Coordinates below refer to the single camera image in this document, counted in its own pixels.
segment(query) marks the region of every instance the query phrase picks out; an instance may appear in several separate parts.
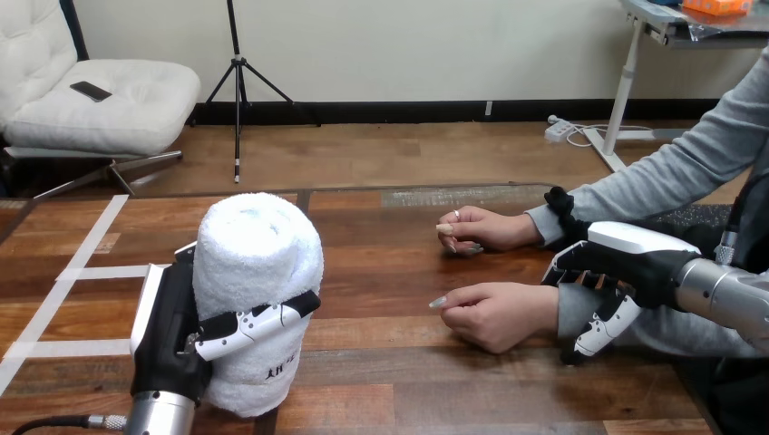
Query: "gray sleeve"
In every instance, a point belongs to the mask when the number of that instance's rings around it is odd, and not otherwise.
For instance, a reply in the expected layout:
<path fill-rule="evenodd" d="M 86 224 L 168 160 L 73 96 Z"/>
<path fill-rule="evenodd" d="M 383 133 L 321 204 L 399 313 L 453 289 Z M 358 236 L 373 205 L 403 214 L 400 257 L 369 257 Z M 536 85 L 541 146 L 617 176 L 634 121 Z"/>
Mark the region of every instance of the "gray sleeve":
<path fill-rule="evenodd" d="M 595 290 L 579 284 L 559 286 L 558 337 L 574 338 L 601 303 Z M 619 346 L 646 346 L 681 356 L 766 357 L 734 329 L 667 307 L 645 310 L 615 341 Z"/>
<path fill-rule="evenodd" d="M 745 78 L 683 137 L 620 172 L 570 192 L 573 216 L 593 222 L 627 221 L 695 202 L 747 169 L 767 138 L 769 47 Z M 546 245 L 563 237 L 549 208 L 527 213 Z"/>

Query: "rolled white towel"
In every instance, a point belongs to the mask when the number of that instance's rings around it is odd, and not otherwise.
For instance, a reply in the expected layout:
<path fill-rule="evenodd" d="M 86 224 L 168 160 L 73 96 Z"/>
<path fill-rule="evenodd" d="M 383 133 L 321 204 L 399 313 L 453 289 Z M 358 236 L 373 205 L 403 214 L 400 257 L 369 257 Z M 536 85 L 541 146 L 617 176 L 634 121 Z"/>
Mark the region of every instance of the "rolled white towel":
<path fill-rule="evenodd" d="M 276 305 L 312 290 L 323 275 L 320 237 L 288 201 L 267 193 L 214 204 L 200 224 L 192 286 L 200 320 Z M 261 415 L 287 396 L 310 316 L 213 362 L 206 400 L 240 417 Z"/>

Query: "wooden table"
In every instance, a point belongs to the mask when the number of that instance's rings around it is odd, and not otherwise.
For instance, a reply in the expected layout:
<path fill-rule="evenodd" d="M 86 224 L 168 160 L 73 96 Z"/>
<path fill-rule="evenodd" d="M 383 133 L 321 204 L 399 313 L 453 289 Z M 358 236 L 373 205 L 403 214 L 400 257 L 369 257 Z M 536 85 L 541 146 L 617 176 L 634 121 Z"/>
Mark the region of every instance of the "wooden table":
<path fill-rule="evenodd" d="M 614 353 L 567 368 L 549 337 L 494 356 L 458 340 L 428 309 L 455 287 L 540 279 L 547 252 L 448 257 L 435 238 L 436 219 L 455 202 L 518 213 L 544 188 L 505 189 L 284 193 L 315 223 L 326 256 L 323 306 L 297 377 L 277 411 L 241 420 L 204 405 L 194 432 L 711 433 L 667 364 Z M 140 266 L 170 263 L 221 199 L 115 197 L 32 209 L 0 245 L 0 433 L 52 414 L 128 412 L 126 339 Z"/>

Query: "desk leg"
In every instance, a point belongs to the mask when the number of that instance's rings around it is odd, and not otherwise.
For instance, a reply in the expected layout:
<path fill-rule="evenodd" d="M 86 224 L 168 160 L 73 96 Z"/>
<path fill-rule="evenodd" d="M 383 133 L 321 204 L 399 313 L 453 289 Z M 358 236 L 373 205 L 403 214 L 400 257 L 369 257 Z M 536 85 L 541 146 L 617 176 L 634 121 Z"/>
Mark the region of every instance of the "desk leg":
<path fill-rule="evenodd" d="M 619 125 L 622 123 L 622 116 L 625 114 L 625 106 L 628 104 L 630 89 L 633 87 L 633 79 L 636 75 L 636 64 L 638 63 L 638 47 L 641 42 L 641 35 L 646 27 L 646 22 L 637 20 L 635 25 L 636 28 L 633 32 L 633 40 L 630 42 L 628 60 L 625 62 L 625 68 L 622 69 L 622 77 L 619 79 L 617 97 L 614 99 L 614 109 L 611 111 L 611 119 L 608 122 L 606 139 L 602 140 L 597 131 L 592 132 L 595 134 L 587 135 L 590 139 L 590 143 L 592 143 L 598 154 L 614 172 L 625 168 L 625 164 L 622 163 L 622 160 L 620 160 L 614 153 L 614 146 L 617 144 Z"/>

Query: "robotic hand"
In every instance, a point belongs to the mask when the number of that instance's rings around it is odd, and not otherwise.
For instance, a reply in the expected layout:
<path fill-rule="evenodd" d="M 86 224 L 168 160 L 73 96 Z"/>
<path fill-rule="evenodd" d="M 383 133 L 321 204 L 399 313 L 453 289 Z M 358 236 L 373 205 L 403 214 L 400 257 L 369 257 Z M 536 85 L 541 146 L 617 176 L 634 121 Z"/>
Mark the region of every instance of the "robotic hand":
<path fill-rule="evenodd" d="M 314 312 L 308 291 L 283 304 L 228 312 L 199 322 L 192 290 L 195 243 L 167 268 L 150 265 L 131 331 L 133 407 L 123 433 L 187 435 L 209 385 L 211 361 L 257 343 Z"/>
<path fill-rule="evenodd" d="M 588 286 L 604 275 L 609 295 L 561 355 L 568 365 L 599 352 L 644 308 L 661 305 L 734 328 L 756 347 L 769 340 L 769 281 L 704 259 L 677 238 L 618 222 L 590 224 L 587 240 L 558 253 L 542 283 L 575 282 L 583 272 Z"/>

